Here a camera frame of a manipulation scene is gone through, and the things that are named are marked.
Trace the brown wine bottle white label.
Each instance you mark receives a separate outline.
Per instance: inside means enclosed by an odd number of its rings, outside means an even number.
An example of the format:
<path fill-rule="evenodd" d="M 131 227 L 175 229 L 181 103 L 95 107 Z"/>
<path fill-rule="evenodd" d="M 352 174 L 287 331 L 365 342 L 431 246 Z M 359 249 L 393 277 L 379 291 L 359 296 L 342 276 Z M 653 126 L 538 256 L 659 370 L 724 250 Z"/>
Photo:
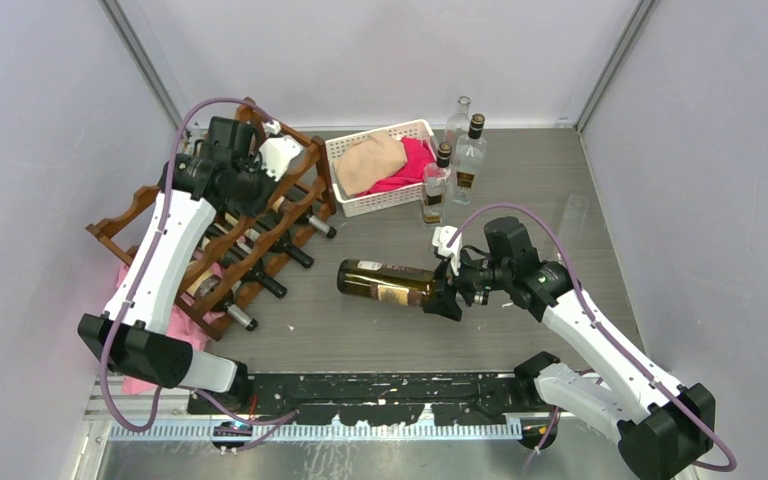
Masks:
<path fill-rule="evenodd" d="M 278 226 L 277 223 L 270 223 L 265 220 L 257 221 L 250 229 L 245 232 L 245 235 L 252 243 L 257 241 L 263 234 L 268 233 Z M 279 234 L 274 243 L 269 247 L 271 253 L 279 254 L 284 253 L 289 256 L 290 259 L 298 263 L 305 269 L 311 268 L 314 264 L 314 258 L 305 253 L 301 248 L 297 247 L 293 243 L 291 234 L 287 231 L 283 231 Z"/>

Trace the black-neck green wine bottle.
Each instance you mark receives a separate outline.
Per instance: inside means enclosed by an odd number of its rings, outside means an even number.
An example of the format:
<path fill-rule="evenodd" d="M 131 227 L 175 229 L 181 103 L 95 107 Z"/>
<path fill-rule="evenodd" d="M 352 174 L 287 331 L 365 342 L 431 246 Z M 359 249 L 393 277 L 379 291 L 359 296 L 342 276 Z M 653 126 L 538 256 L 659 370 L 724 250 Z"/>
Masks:
<path fill-rule="evenodd" d="M 250 253 L 239 246 L 230 247 L 218 260 L 223 269 L 228 269 L 237 263 L 250 257 Z M 266 272 L 266 267 L 261 259 L 258 259 L 245 273 L 240 282 L 242 284 L 257 282 L 276 298 L 283 298 L 287 294 L 287 288 Z"/>

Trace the silver-neck dark wine bottle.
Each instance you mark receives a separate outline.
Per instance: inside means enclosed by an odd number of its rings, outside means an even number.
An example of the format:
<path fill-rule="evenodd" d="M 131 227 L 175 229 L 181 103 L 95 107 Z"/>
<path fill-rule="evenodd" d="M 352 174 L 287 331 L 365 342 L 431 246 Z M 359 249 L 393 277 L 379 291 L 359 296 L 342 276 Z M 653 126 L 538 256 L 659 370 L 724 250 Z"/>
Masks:
<path fill-rule="evenodd" d="M 199 300 L 214 292 L 220 283 L 221 278 L 218 275 L 206 272 L 187 288 L 187 293 L 194 300 Z M 211 307 L 210 311 L 228 314 L 247 331 L 254 331 L 259 326 L 259 323 L 255 318 L 248 315 L 236 304 L 234 300 L 234 292 L 232 290 L 226 292 L 224 296 Z"/>

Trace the clear drinking glass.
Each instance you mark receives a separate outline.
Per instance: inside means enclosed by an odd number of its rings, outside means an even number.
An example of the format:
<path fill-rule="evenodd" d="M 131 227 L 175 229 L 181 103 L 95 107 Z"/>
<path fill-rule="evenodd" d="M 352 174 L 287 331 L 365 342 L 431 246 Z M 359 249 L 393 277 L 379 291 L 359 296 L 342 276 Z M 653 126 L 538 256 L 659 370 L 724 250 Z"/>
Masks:
<path fill-rule="evenodd" d="M 590 200 L 579 194 L 568 194 L 558 205 L 555 233 L 560 243 L 572 248 L 581 234 L 588 214 Z"/>

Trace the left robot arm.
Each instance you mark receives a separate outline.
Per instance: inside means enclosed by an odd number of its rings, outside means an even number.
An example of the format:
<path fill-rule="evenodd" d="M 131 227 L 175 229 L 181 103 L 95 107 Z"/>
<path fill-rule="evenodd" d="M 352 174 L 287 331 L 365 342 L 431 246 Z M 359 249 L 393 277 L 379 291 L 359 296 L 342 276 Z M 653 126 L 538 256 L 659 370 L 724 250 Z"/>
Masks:
<path fill-rule="evenodd" d="M 205 158 L 179 148 L 160 178 L 149 228 L 136 257 L 101 314 L 86 314 L 78 335 L 98 358 L 103 372 L 117 372 L 164 388 L 212 391 L 229 413 L 245 409 L 252 397 L 247 369 L 237 362 L 197 351 L 168 335 L 175 300 L 191 256 L 217 214 L 263 212 L 269 198 L 302 149 L 267 118 L 256 153 L 217 143 L 219 155 Z"/>

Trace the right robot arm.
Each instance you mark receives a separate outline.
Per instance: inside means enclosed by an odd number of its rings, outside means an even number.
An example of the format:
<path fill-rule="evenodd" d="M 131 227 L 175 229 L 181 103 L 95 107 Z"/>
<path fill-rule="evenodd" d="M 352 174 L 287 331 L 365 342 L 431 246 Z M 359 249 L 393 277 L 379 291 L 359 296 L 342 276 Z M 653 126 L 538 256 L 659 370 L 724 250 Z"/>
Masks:
<path fill-rule="evenodd" d="M 435 277 L 448 317 L 457 303 L 484 303 L 504 291 L 517 307 L 558 334 L 598 374 L 583 378 L 547 352 L 515 370 L 515 396 L 527 410 L 566 410 L 617 445 L 639 479 L 672 479 L 713 447 L 716 401 L 702 384 L 687 386 L 657 366 L 597 308 L 570 270 L 540 258 L 527 228 L 505 216 L 485 225 L 485 250 L 475 257 L 453 226 L 434 229 Z"/>

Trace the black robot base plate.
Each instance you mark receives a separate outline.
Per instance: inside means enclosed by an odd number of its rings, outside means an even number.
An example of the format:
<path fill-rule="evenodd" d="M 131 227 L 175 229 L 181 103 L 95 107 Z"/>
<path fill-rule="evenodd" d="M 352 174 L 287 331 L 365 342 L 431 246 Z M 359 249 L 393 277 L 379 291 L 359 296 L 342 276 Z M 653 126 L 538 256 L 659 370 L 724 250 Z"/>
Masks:
<path fill-rule="evenodd" d="M 483 426 L 554 413 L 511 372 L 257 373 L 250 386 L 226 408 L 264 419 L 295 411 L 298 425 L 408 426 L 428 413 L 434 426 Z"/>

